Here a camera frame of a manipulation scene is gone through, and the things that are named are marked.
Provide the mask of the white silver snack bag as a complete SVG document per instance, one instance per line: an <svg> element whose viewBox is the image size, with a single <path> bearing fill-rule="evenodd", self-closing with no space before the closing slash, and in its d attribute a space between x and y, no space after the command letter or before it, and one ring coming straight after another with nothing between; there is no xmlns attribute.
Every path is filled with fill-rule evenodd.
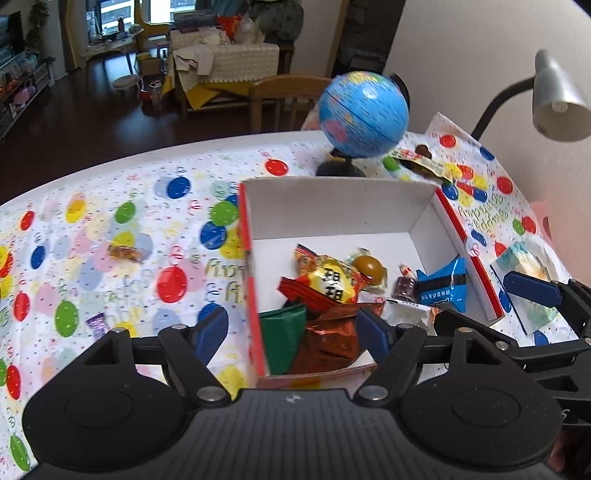
<svg viewBox="0 0 591 480"><path fill-rule="evenodd" d="M392 298L383 292L370 291L360 292L358 302L374 306L376 313L391 326L411 324L423 328L431 336L436 335L434 322L439 313L438 308Z"/></svg>

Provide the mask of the blue cookie packet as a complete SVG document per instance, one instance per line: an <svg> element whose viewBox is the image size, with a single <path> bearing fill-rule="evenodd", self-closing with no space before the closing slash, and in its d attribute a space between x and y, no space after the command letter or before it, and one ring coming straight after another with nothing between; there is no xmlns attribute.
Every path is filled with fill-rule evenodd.
<svg viewBox="0 0 591 480"><path fill-rule="evenodd" d="M458 256L448 265L430 275L417 271L417 297L421 304L437 306L451 304L465 313L467 309L467 269L465 259Z"/></svg>

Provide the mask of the brown foil snack bag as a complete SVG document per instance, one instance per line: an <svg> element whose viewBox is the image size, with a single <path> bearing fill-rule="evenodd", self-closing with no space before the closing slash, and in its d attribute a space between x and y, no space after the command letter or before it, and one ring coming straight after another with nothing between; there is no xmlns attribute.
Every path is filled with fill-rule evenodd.
<svg viewBox="0 0 591 480"><path fill-rule="evenodd" d="M356 333L356 314L365 307L380 316L384 304L339 304L305 322L304 336L291 363L290 374L322 373L351 366L362 353Z"/></svg>

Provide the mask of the dark plum candy packet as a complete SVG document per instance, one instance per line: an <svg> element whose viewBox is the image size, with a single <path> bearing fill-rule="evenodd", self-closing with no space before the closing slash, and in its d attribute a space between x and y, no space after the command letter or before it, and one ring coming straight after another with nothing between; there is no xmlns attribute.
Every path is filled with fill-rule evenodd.
<svg viewBox="0 0 591 480"><path fill-rule="evenodd" d="M399 277L394 283L392 297L396 300L418 303L419 289L417 280L411 277Z"/></svg>

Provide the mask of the green snack packet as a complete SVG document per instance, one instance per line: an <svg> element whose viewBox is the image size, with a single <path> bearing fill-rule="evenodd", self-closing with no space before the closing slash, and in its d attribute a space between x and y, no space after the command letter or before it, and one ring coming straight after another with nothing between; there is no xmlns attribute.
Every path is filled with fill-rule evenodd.
<svg viewBox="0 0 591 480"><path fill-rule="evenodd" d="M294 304L259 314L260 330L271 375L290 371L307 322L307 307Z"/></svg>

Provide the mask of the red yellow chip bag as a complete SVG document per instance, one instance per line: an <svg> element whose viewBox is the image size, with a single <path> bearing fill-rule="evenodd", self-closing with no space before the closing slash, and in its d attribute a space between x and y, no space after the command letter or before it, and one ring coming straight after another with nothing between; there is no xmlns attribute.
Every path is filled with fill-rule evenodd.
<svg viewBox="0 0 591 480"><path fill-rule="evenodd" d="M332 307L356 304L359 292L369 285L356 267L329 255L318 255L298 244L294 249L297 277L283 277L277 290L293 304L303 304L311 315Z"/></svg>

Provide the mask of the braised egg clear packet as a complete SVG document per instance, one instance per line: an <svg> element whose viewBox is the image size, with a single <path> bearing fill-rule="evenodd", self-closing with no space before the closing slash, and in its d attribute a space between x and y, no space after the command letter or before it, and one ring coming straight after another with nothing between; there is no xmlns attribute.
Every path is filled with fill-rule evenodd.
<svg viewBox="0 0 591 480"><path fill-rule="evenodd" d="M359 248L349 258L349 265L359 271L363 290L384 290L388 286L388 269L365 248Z"/></svg>

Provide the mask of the purple candy packet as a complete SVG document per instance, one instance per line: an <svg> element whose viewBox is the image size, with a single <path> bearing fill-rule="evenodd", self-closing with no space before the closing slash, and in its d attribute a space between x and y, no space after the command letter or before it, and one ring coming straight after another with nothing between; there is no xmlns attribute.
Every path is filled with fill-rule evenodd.
<svg viewBox="0 0 591 480"><path fill-rule="evenodd" d="M87 319L86 325L89 327L94 340L101 339L110 331L103 313L98 313Z"/></svg>

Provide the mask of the small orange snack packet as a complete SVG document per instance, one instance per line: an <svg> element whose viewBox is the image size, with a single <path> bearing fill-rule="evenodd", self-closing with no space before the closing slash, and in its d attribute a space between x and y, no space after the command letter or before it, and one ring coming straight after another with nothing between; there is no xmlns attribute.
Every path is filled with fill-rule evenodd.
<svg viewBox="0 0 591 480"><path fill-rule="evenodd" d="M140 250L126 245L109 244L107 253L111 258L118 261L141 263L143 260L143 254Z"/></svg>

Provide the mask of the sausage stick snack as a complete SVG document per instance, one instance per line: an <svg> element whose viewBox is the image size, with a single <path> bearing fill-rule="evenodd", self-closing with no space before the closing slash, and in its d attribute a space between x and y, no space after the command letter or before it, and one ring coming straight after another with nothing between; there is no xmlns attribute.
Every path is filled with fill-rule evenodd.
<svg viewBox="0 0 591 480"><path fill-rule="evenodd" d="M403 277L413 279L413 280L417 279L417 275L416 275L415 271L411 267L409 267L408 265L400 264L399 269L400 269L401 275Z"/></svg>

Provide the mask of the blue desk globe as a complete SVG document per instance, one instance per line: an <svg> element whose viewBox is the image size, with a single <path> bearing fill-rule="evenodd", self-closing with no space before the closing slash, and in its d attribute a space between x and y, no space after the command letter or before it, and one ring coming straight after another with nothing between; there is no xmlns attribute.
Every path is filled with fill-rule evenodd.
<svg viewBox="0 0 591 480"><path fill-rule="evenodd" d="M410 93L401 77L353 71L332 79L318 100L318 121L332 145L318 176L362 177L356 159L390 152L407 132Z"/></svg>

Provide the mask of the small round stool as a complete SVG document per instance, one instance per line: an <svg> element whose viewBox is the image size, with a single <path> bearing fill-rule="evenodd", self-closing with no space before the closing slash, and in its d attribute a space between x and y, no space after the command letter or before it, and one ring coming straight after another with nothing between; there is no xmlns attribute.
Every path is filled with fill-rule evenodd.
<svg viewBox="0 0 591 480"><path fill-rule="evenodd" d="M124 75L112 82L113 88L122 96L138 86L139 77L136 74Z"/></svg>

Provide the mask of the sofa with cream cover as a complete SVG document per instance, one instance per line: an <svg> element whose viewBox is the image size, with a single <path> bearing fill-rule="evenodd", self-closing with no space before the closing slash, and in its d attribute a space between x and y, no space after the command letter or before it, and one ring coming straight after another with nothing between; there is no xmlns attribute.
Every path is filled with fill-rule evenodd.
<svg viewBox="0 0 591 480"><path fill-rule="evenodd" d="M173 15L162 95L183 116L242 102L256 81L290 73L300 1L191 1Z"/></svg>

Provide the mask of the tv cabinet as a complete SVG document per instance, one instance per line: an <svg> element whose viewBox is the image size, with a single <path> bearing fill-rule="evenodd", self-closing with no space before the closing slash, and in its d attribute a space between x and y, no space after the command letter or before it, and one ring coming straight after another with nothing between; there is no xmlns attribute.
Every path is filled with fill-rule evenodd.
<svg viewBox="0 0 591 480"><path fill-rule="evenodd" d="M50 65L23 51L1 66L1 141L52 81Z"/></svg>

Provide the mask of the window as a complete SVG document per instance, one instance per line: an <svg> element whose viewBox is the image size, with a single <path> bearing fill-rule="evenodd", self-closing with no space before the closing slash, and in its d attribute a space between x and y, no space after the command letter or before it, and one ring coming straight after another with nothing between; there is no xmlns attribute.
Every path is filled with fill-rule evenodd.
<svg viewBox="0 0 591 480"><path fill-rule="evenodd" d="M138 12L146 23L170 23L177 13L193 10L195 2L191 0L104 0L86 1L87 15L93 13L95 30L100 34L111 34L119 31L119 22L128 30L137 24L135 13Z"/></svg>

